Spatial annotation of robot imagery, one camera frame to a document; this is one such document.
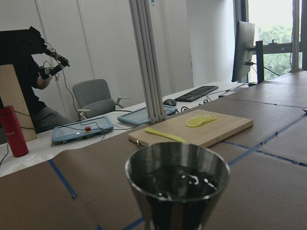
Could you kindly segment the steel double jigger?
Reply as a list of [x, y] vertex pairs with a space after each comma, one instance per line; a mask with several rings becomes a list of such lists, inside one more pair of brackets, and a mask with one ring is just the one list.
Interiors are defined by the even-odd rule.
[[204, 229], [230, 179], [219, 154], [178, 142], [137, 150], [125, 173], [147, 230]]

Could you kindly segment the yellow plastic knife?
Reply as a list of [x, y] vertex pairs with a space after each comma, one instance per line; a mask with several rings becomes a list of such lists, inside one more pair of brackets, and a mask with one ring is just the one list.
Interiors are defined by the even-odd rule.
[[149, 127], [145, 129], [145, 132], [155, 134], [155, 135], [159, 135], [159, 136], [162, 136], [162, 137], [165, 137], [165, 138], [169, 138], [169, 139], [175, 140], [177, 142], [182, 142], [182, 143], [186, 142], [183, 138], [181, 138], [179, 136], [176, 136], [176, 135], [173, 135], [173, 134], [167, 134], [167, 133], [164, 133], [164, 132], [161, 132], [161, 131], [158, 131], [158, 130], [155, 130], [155, 129], [152, 129], [152, 128], [149, 128]]

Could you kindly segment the black computer mouse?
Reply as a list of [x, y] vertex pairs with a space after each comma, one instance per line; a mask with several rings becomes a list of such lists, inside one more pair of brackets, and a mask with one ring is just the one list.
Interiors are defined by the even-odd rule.
[[168, 105], [168, 106], [176, 106], [177, 102], [173, 99], [166, 99], [163, 101], [163, 105]]

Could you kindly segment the lemon slice front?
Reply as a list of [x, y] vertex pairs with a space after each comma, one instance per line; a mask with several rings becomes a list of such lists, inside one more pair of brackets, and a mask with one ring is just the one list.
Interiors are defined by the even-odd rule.
[[203, 124], [203, 119], [201, 117], [193, 117], [185, 123], [187, 127], [198, 127], [202, 124]]

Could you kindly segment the black keyboard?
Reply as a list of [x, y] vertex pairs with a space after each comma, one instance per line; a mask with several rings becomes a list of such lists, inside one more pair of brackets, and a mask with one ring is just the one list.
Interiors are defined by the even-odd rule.
[[216, 89], [218, 89], [218, 86], [200, 86], [180, 97], [177, 97], [175, 99], [176, 102], [193, 102], [207, 94], [209, 94], [210, 92], [215, 91]]

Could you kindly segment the grey office chair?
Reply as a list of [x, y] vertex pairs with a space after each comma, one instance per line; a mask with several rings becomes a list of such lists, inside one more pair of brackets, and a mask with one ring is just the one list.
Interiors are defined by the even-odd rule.
[[123, 108], [120, 100], [129, 97], [118, 97], [113, 100], [106, 80], [94, 79], [75, 84], [72, 87], [74, 96], [80, 106], [77, 110], [84, 119], [103, 115], [116, 110], [116, 106]]

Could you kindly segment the bamboo cutting board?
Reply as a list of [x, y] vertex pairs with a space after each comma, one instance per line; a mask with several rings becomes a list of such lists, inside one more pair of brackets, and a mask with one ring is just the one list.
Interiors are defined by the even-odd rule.
[[[200, 115], [213, 115], [216, 119], [197, 127], [186, 125], [188, 120]], [[198, 109], [167, 119], [150, 128], [180, 137], [186, 143], [208, 147], [251, 126], [251, 119]]]

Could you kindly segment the teach pendant with red button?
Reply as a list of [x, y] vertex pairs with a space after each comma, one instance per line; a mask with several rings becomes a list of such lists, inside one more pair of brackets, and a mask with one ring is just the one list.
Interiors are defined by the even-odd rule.
[[107, 116], [57, 126], [53, 129], [52, 143], [61, 145], [71, 141], [87, 139], [98, 134], [109, 133], [113, 130], [113, 127]]

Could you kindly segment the black monitor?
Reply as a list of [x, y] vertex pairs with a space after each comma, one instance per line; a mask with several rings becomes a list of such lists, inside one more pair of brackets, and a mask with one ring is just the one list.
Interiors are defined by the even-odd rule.
[[240, 81], [250, 71], [255, 24], [237, 21], [232, 82]]

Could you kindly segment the red thermos bottle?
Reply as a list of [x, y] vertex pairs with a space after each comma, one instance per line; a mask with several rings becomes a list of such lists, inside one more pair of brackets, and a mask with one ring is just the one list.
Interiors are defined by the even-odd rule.
[[13, 156], [18, 158], [28, 154], [29, 150], [13, 106], [5, 106], [0, 109], [0, 123]]

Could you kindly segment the brown cardboard panel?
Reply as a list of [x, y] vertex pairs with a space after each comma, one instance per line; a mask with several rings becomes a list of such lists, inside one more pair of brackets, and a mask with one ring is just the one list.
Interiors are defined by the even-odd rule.
[[0, 67], [0, 97], [4, 106], [13, 106], [25, 141], [36, 139], [34, 126], [14, 67], [11, 64]]

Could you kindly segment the person in black shirt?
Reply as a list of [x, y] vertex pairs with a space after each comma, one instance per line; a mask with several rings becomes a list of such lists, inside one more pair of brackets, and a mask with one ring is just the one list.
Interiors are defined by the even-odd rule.
[[[60, 63], [50, 70], [39, 67], [32, 55], [42, 53]], [[1, 31], [0, 64], [13, 65], [36, 133], [71, 123], [68, 118], [47, 107], [33, 91], [34, 88], [45, 89], [52, 77], [69, 65], [66, 58], [47, 48], [38, 30], [31, 26], [24, 30]]]

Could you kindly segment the aluminium frame post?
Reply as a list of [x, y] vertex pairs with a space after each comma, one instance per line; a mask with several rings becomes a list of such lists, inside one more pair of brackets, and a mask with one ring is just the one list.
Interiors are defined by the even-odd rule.
[[129, 0], [148, 121], [165, 120], [154, 35], [147, 0]]

